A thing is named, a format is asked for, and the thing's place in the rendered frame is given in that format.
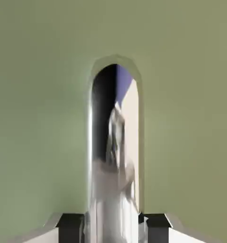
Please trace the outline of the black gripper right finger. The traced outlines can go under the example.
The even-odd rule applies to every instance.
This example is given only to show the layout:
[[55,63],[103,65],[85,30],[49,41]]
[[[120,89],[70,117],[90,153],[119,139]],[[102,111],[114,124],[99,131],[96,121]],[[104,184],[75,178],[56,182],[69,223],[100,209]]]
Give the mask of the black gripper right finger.
[[212,239],[184,227],[170,213],[141,213],[138,243],[212,243]]

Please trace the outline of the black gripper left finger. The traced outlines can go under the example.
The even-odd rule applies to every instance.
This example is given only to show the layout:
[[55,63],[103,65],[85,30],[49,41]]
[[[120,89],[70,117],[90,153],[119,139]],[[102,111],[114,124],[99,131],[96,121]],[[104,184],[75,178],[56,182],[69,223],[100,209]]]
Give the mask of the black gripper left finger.
[[84,215],[53,213],[42,227],[15,237],[14,243],[85,243]]

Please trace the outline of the green painted drawer front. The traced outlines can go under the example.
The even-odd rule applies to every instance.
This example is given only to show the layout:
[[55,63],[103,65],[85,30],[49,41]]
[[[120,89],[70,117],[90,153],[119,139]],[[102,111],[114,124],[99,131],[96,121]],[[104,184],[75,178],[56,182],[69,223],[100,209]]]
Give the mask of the green painted drawer front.
[[145,206],[227,243],[227,0],[0,0],[0,243],[85,207],[96,61],[140,72]]

